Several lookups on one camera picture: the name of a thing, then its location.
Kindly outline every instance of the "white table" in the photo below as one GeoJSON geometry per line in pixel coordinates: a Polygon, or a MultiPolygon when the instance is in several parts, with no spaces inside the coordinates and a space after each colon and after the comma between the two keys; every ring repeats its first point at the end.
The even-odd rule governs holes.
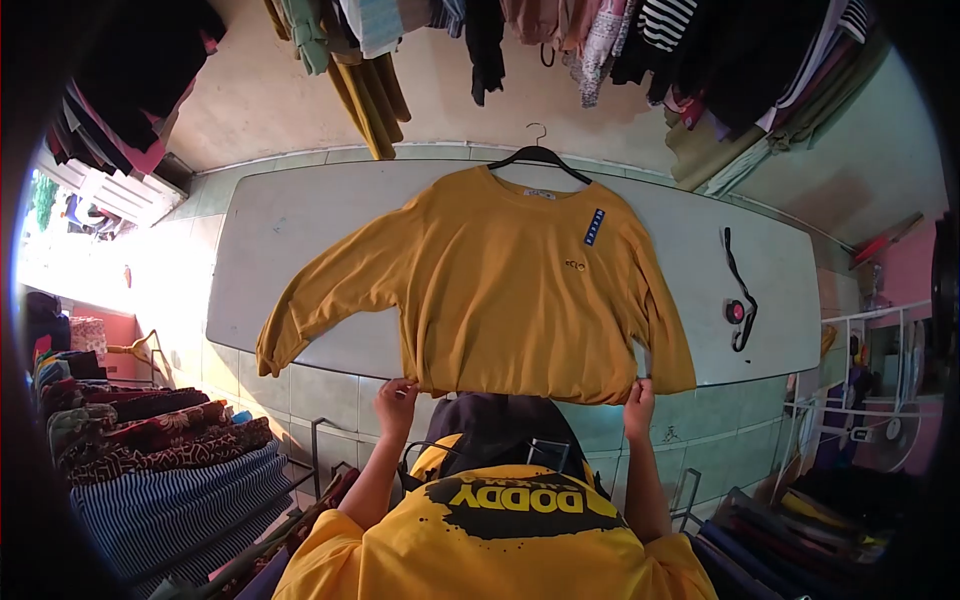
{"type": "MultiPolygon", "coordinates": [[[[207,313],[211,342],[253,352],[290,279],[310,259],[437,178],[476,161],[396,160],[306,167],[243,178],[224,221],[207,313]]],[[[507,180],[572,191],[556,168],[517,164],[507,180]]],[[[626,200],[650,233],[684,324],[698,385],[812,369],[820,361],[820,301],[809,236],[749,210],[644,181],[588,174],[626,200]],[[759,304],[742,352],[724,299],[746,304],[727,267],[732,230],[740,274],[759,304]]],[[[303,351],[298,363],[373,377],[399,376],[397,311],[358,313],[303,351]]],[[[643,373],[643,361],[640,363],[643,373]]]]}

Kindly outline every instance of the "metal hanger hook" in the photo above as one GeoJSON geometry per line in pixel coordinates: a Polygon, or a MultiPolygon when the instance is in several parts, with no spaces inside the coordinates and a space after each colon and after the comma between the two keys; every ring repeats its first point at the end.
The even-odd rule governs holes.
{"type": "Polygon", "coordinates": [[[539,146],[539,145],[540,145],[540,140],[542,140],[542,139],[544,139],[544,138],[546,137],[546,126],[543,125],[542,123],[528,123],[526,129],[530,129],[530,128],[533,127],[534,125],[540,125],[541,127],[543,127],[543,135],[539,135],[539,136],[537,137],[537,141],[535,142],[535,143],[539,146]]]}

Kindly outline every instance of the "clothes hanger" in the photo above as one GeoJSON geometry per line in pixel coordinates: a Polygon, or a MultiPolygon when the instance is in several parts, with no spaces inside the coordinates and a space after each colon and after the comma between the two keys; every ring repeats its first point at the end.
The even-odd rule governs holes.
{"type": "Polygon", "coordinates": [[[557,156],[557,154],[554,153],[552,150],[541,146],[540,140],[546,137],[546,126],[544,126],[542,123],[531,123],[530,125],[527,126],[527,128],[530,128],[530,126],[532,125],[540,125],[541,127],[543,127],[543,135],[537,138],[536,146],[524,146],[523,148],[520,148],[519,150],[514,152],[512,155],[507,156],[503,160],[498,160],[497,162],[492,162],[488,164],[487,168],[492,171],[493,169],[499,169],[500,167],[505,167],[508,164],[512,162],[516,162],[518,160],[531,160],[534,162],[545,162],[547,164],[558,166],[561,169],[563,169],[565,173],[567,173],[571,177],[575,177],[576,179],[582,181],[586,185],[590,185],[591,183],[593,183],[593,180],[587,177],[586,175],[583,175],[582,173],[578,173],[577,171],[574,171],[570,167],[566,166],[566,163],[560,160],[560,157],[557,156]]]}

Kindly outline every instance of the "clothing tag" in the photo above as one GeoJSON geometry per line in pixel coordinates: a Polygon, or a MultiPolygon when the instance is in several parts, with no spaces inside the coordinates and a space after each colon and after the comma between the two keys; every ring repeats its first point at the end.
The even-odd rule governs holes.
{"type": "Polygon", "coordinates": [[[603,223],[603,216],[607,214],[599,208],[593,212],[593,220],[590,221],[590,227],[587,229],[587,235],[584,236],[584,244],[593,246],[597,233],[600,231],[600,224],[603,223]]]}
{"type": "Polygon", "coordinates": [[[557,200],[557,197],[551,194],[550,192],[544,192],[541,189],[526,189],[523,190],[524,196],[543,196],[547,200],[557,200]]]}

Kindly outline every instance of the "pink wall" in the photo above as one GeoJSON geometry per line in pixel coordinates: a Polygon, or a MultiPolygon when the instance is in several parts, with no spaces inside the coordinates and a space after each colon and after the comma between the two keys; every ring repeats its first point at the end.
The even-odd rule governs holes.
{"type": "MultiPolygon", "coordinates": [[[[883,289],[880,295],[894,306],[930,300],[930,263],[933,260],[933,242],[937,237],[936,218],[927,218],[920,226],[907,233],[879,257],[883,267],[883,289]]],[[[930,307],[917,308],[908,315],[911,319],[930,316],[930,307]]],[[[875,319],[870,327],[883,327],[897,322],[896,317],[875,319]]]]}
{"type": "MultiPolygon", "coordinates": [[[[70,314],[74,317],[103,319],[108,344],[129,346],[136,340],[136,317],[133,315],[117,315],[80,304],[75,304],[70,314]]],[[[107,377],[110,379],[136,379],[136,359],[129,354],[108,353],[104,366],[107,367],[107,377]],[[110,367],[116,367],[116,372],[112,372],[110,367]]]]}
{"type": "MultiPolygon", "coordinates": [[[[897,470],[902,469],[911,475],[922,475],[926,472],[926,466],[929,464],[930,457],[933,455],[933,449],[940,433],[940,414],[943,408],[943,402],[921,402],[917,404],[918,412],[935,414],[937,416],[919,418],[916,441],[913,443],[909,454],[907,454],[906,460],[903,461],[903,464],[897,470]]],[[[892,411],[893,405],[868,402],[867,409],[872,411],[892,411]]],[[[870,426],[879,424],[885,420],[886,418],[884,417],[866,417],[864,418],[863,424],[864,426],[870,426]]],[[[882,425],[878,426],[874,435],[882,437],[884,431],[885,429],[882,425]]],[[[873,444],[858,444],[856,455],[853,457],[853,463],[859,467],[877,468],[876,456],[877,446],[873,444]]]]}

